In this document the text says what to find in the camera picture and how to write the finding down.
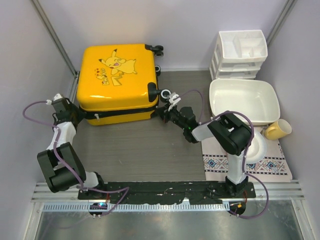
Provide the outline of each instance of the yellow suitcase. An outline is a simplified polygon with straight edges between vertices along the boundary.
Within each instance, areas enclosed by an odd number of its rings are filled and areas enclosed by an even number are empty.
[[[154,55],[163,47],[146,44],[91,46],[84,52],[77,88],[80,108],[91,125],[150,119],[158,105]]]

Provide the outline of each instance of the white tray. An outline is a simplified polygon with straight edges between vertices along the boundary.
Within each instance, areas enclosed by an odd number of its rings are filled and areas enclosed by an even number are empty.
[[[214,116],[227,110],[246,115],[255,126],[263,126],[280,118],[280,106],[274,88],[265,81],[216,79],[209,90]]]

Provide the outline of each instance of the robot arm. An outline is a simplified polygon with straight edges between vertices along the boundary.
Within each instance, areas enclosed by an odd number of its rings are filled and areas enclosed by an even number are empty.
[[[161,101],[166,104],[156,109],[164,123],[172,121],[183,129],[185,139],[190,143],[198,143],[215,137],[228,153],[228,174],[225,178],[227,188],[232,196],[241,193],[248,183],[248,177],[242,170],[243,152],[250,141],[252,130],[232,113],[220,116],[219,119],[199,124],[191,107],[177,110],[180,100],[175,92],[163,90]]]
[[[84,119],[85,113],[60,94],[54,96],[51,104],[55,110],[55,125],[60,128],[60,136],[56,145],[59,156],[79,175],[85,188],[95,188],[101,185],[101,177],[95,172],[85,171],[72,147],[78,124]],[[37,159],[48,187],[53,193],[56,193],[75,188],[79,185],[79,182],[57,159],[54,153],[54,143],[58,135],[58,129],[54,128],[53,131],[51,144],[45,151],[38,153]]]

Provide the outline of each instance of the white wall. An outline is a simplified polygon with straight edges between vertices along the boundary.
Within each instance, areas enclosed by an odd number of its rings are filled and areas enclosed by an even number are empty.
[[[272,84],[292,134],[281,139],[319,227],[320,1],[300,0],[269,48],[257,79]]]
[[[3,1],[0,15],[0,238],[20,240],[35,184],[43,181],[37,153],[53,136],[23,119],[22,110],[67,93],[72,76],[28,0]],[[39,106],[27,114],[52,122],[52,112]]]
[[[218,31],[262,29],[286,0],[40,0],[73,65],[94,45],[163,45],[162,69],[208,68]]]

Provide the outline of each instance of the yellow mug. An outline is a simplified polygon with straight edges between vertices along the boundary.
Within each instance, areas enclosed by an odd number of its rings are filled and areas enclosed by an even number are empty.
[[[290,124],[283,119],[272,123],[265,131],[264,136],[269,140],[276,140],[287,136],[292,132]]]

